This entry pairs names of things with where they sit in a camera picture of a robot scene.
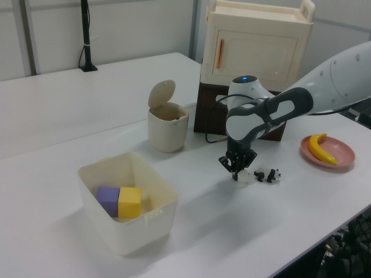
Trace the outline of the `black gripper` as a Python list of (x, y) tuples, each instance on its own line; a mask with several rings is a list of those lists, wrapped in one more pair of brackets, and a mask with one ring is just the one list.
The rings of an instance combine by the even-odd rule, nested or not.
[(240, 144), (236, 141), (227, 142), (226, 155), (219, 158), (221, 165), (232, 174), (233, 180), (238, 180), (238, 168), (236, 158), (241, 158), (240, 170), (248, 168), (255, 160), (257, 153), (250, 148), (250, 145)]

